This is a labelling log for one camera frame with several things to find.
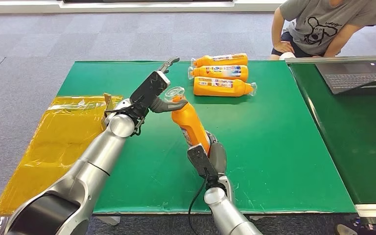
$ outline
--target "yellow plastic bag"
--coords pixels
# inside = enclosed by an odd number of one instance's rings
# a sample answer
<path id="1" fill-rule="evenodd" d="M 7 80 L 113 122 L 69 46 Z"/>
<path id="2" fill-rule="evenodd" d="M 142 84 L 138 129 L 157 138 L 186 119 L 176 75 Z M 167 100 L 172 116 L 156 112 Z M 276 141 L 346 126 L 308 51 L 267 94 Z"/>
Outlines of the yellow plastic bag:
<path id="1" fill-rule="evenodd" d="M 113 103 L 122 100 L 113 96 Z M 0 196 L 0 216 L 48 188 L 103 131 L 103 96 L 56 97 L 42 115 L 34 136 Z"/>

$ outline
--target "metal leg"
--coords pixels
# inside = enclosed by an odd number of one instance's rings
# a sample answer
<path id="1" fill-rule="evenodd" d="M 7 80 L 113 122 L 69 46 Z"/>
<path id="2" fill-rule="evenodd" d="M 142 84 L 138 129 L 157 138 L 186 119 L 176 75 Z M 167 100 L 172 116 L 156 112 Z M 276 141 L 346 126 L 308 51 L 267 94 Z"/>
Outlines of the metal leg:
<path id="1" fill-rule="evenodd" d="M 97 216 L 96 218 L 113 226 L 120 223 L 120 216 Z"/>

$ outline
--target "green table mat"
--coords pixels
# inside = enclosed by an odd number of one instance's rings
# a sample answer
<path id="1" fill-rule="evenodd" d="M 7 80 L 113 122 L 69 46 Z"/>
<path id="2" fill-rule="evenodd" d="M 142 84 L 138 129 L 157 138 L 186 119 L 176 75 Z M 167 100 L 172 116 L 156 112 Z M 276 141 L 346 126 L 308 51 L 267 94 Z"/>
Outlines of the green table mat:
<path id="1" fill-rule="evenodd" d="M 58 95 L 128 97 L 159 62 L 76 62 Z M 235 203 L 243 212 L 354 212 L 351 199 L 285 62 L 249 63 L 255 97 L 199 97 L 189 62 L 167 74 L 183 86 L 204 127 L 225 145 Z M 187 212 L 201 185 L 170 113 L 149 113 L 129 138 L 95 213 Z M 194 212 L 208 212 L 199 198 Z"/>
<path id="2" fill-rule="evenodd" d="M 354 204 L 376 203 L 376 95 L 332 95 L 314 64 L 292 64 Z"/>

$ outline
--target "gray carpet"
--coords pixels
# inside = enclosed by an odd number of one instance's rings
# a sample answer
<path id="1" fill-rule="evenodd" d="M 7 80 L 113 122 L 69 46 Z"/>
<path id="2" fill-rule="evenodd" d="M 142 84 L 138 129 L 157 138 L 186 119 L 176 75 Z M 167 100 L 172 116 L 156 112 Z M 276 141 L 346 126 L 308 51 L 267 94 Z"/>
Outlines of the gray carpet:
<path id="1" fill-rule="evenodd" d="M 204 54 L 271 51 L 272 14 L 110 13 L 0 15 L 0 193 L 41 114 L 75 60 L 183 60 Z M 356 33 L 341 55 L 376 55 L 376 26 Z M 279 216 L 257 224 L 267 234 L 332 234 L 339 215 Z M 216 234 L 210 217 L 197 217 Z M 184 234 L 180 217 L 124 217 L 119 226 L 92 221 L 89 234 Z"/>

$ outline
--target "cartoon print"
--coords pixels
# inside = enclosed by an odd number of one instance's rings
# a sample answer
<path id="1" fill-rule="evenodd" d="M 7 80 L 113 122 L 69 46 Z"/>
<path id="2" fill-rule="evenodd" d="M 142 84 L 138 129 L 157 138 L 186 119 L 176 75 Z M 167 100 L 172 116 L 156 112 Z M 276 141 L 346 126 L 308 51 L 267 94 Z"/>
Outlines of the cartoon print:
<path id="1" fill-rule="evenodd" d="M 319 24 L 316 17 L 310 17 L 307 23 L 312 27 L 312 32 L 304 35 L 304 41 L 310 45 L 318 43 L 320 45 L 326 36 L 332 37 L 338 33 L 338 29 L 328 25 Z"/>

